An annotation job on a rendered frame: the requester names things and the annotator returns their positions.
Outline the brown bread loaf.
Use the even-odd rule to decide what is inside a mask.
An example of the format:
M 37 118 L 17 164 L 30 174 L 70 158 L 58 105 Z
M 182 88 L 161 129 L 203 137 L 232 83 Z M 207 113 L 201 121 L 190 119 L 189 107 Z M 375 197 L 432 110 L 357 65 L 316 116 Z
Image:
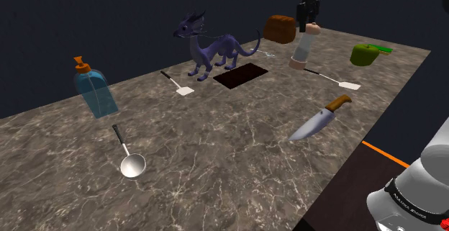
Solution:
M 296 37 L 296 20 L 284 15 L 270 16 L 264 27 L 263 37 L 280 44 L 293 42 Z

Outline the clear pepper grinder tan ends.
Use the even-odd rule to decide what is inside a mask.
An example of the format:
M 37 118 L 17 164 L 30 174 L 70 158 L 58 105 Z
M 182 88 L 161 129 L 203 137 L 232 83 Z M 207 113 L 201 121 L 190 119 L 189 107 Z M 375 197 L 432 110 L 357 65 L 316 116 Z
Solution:
M 289 61 L 289 67 L 295 70 L 305 69 L 312 43 L 320 33 L 321 27 L 316 22 L 306 24 L 305 32 L 301 36 L 299 44 L 296 46 Z

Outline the green apple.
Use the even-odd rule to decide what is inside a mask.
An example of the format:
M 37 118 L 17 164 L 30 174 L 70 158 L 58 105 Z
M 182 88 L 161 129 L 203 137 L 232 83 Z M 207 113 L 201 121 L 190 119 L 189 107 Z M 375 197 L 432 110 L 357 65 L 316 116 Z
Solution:
M 379 49 L 373 45 L 357 44 L 353 47 L 350 62 L 356 66 L 367 66 L 372 64 L 379 53 Z

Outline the green flat sponge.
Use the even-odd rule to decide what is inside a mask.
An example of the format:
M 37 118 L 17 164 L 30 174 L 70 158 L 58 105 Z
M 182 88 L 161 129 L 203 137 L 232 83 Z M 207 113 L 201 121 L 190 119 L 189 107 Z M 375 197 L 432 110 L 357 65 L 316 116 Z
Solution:
M 382 46 L 379 46 L 379 45 L 370 44 L 370 46 L 373 46 L 373 47 L 377 48 L 379 53 L 383 54 L 383 55 L 389 55 L 393 51 L 391 48 L 382 47 Z

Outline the dark red flat rectangle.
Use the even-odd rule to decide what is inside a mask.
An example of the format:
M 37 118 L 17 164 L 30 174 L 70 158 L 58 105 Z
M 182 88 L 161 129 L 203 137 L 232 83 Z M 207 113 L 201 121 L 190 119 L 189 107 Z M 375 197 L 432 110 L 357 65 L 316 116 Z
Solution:
M 227 87 L 228 89 L 234 89 L 248 81 L 262 76 L 267 73 L 268 70 L 261 68 L 253 63 L 247 63 L 238 68 L 234 68 L 231 71 L 219 74 L 214 77 L 214 80 Z

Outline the purple dragon figure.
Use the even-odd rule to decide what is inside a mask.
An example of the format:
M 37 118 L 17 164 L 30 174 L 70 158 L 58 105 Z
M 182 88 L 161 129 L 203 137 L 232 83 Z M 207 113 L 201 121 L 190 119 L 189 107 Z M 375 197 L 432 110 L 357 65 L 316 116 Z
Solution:
M 188 72 L 188 76 L 195 76 L 200 67 L 206 68 L 204 74 L 197 78 L 197 81 L 204 81 L 209 77 L 212 71 L 212 59 L 215 55 L 221 56 L 222 61 L 215 63 L 216 66 L 224 65 L 227 59 L 232 59 L 230 65 L 226 65 L 226 70 L 232 70 L 237 66 L 237 57 L 239 55 L 249 57 L 253 55 L 260 46 L 261 34 L 259 30 L 258 42 L 252 51 L 248 52 L 244 50 L 241 44 L 230 34 L 219 36 L 211 45 L 206 48 L 199 46 L 198 36 L 202 33 L 204 27 L 204 15 L 205 12 L 197 14 L 196 12 L 188 13 L 178 24 L 178 28 L 173 32 L 174 37 L 189 38 L 189 52 L 196 66 L 191 72 Z

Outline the blue soap bottle orange pump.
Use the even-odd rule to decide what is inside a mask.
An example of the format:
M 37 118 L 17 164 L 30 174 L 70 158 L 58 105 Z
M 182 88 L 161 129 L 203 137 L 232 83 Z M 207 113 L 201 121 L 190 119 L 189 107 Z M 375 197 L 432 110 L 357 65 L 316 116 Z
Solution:
M 109 90 L 109 84 L 104 75 L 83 62 L 81 56 L 73 58 L 77 65 L 74 84 L 77 92 L 82 95 L 95 118 L 105 117 L 118 112 L 118 106 Z

